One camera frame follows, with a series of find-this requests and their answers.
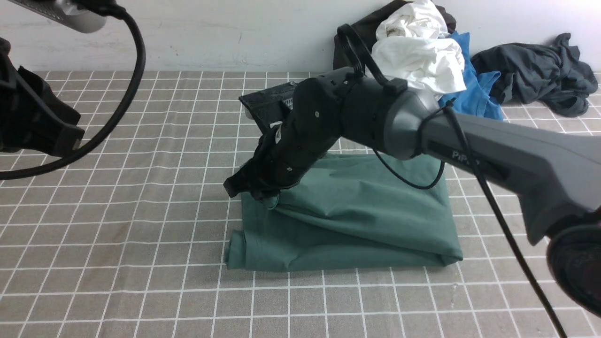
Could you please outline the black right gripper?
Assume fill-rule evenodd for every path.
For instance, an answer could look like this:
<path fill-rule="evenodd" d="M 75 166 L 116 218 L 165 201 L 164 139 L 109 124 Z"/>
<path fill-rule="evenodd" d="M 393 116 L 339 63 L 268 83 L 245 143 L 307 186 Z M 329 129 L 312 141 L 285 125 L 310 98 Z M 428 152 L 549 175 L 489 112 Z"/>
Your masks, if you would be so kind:
<path fill-rule="evenodd" d="M 353 75 L 344 67 L 298 83 L 287 118 L 262 137 L 253 157 L 223 183 L 228 196 L 248 192 L 262 200 L 295 186 L 337 139 L 354 139 L 357 123 L 346 106 Z"/>

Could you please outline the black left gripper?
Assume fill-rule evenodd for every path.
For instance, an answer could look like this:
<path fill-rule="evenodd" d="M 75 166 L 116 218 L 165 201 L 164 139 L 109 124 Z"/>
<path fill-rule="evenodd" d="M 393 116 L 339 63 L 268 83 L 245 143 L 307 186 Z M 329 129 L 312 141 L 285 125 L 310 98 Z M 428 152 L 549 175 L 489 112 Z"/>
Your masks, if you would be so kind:
<path fill-rule="evenodd" d="M 79 148 L 81 114 L 63 103 L 49 84 L 24 67 L 15 68 L 11 44 L 0 39 L 0 150 L 34 150 L 65 157 Z"/>

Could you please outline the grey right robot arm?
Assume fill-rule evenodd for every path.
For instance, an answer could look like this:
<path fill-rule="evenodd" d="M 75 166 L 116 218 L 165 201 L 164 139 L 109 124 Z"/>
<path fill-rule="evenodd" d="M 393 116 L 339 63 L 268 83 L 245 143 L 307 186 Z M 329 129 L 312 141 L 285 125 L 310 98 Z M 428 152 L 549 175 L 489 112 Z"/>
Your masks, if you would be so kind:
<path fill-rule="evenodd" d="M 250 98 L 246 109 L 263 136 L 224 182 L 230 197 L 297 185 L 340 137 L 397 160 L 433 156 L 517 195 L 530 244 L 550 240 L 547 265 L 558 286 L 600 315 L 599 137 L 458 114 L 403 79 L 378 83 L 352 67 Z"/>

